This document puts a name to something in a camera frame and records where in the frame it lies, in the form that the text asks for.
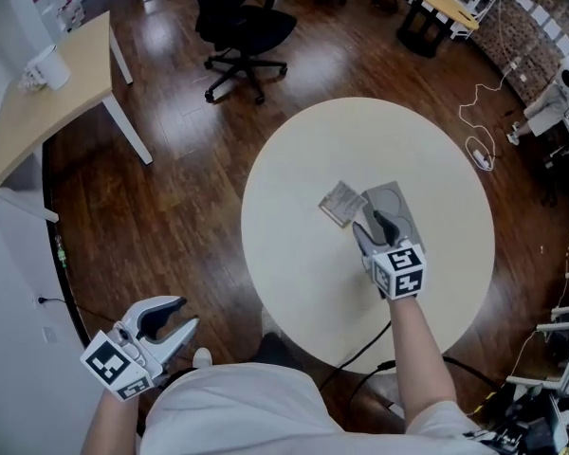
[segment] shoe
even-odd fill
[[[266,308],[262,308],[262,337],[265,337],[266,334],[274,333],[278,337],[281,337],[283,334],[283,329],[281,329],[277,323],[274,321],[274,318],[267,312]]]
[[[512,145],[514,145],[515,147],[521,143],[521,141],[519,140],[519,138],[516,136],[516,132],[512,132],[506,135],[508,138],[508,141],[510,143],[512,143]]]
[[[211,351],[205,347],[198,349],[193,355],[192,367],[195,369],[209,368],[212,366]]]

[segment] table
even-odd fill
[[[1,187],[5,179],[35,148],[90,108],[103,103],[144,163],[152,156],[112,94],[110,48],[127,84],[133,82],[114,32],[109,12],[78,28],[58,45],[71,76],[60,89],[45,87],[24,93],[15,80],[9,84],[0,107],[0,197],[47,221],[59,216],[29,202],[22,194]]]
[[[426,21],[421,28],[418,31],[412,31],[411,24],[415,15],[417,15],[421,10],[422,1],[430,4],[430,6],[433,7],[433,10],[426,18]],[[440,25],[440,21],[436,17],[438,12],[443,13],[449,19],[446,24],[441,27],[434,40],[429,42],[425,38],[426,31],[432,24]],[[411,5],[411,11],[403,22],[402,27],[396,32],[396,35],[400,42],[415,54],[419,54],[424,57],[434,57],[436,55],[436,48],[438,48],[438,45],[449,33],[454,22],[457,22],[470,30],[476,30],[478,28],[478,22],[476,19],[455,0],[414,0]]]
[[[445,133],[383,100],[312,106],[281,126],[257,156],[243,199],[242,239],[266,310],[294,342],[332,366],[390,320],[351,227],[341,229],[318,207],[340,180],[358,192],[398,182],[426,248],[419,302],[447,350],[472,323],[489,286],[495,247],[489,204]],[[369,373],[392,358],[389,331],[346,369]]]

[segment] wall outlet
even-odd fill
[[[52,327],[43,327],[42,335],[45,337],[45,342],[47,344],[56,344],[58,342],[57,333]]]

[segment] white shirt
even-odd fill
[[[461,437],[477,429],[455,403],[443,402],[420,413],[405,435],[346,433],[308,375],[232,364],[188,373],[162,393],[139,453],[492,455]]]

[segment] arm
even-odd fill
[[[104,391],[86,433],[82,455],[135,455],[139,397],[120,402]]]
[[[413,297],[390,302],[396,377],[407,425],[440,401],[457,402],[453,380]]]

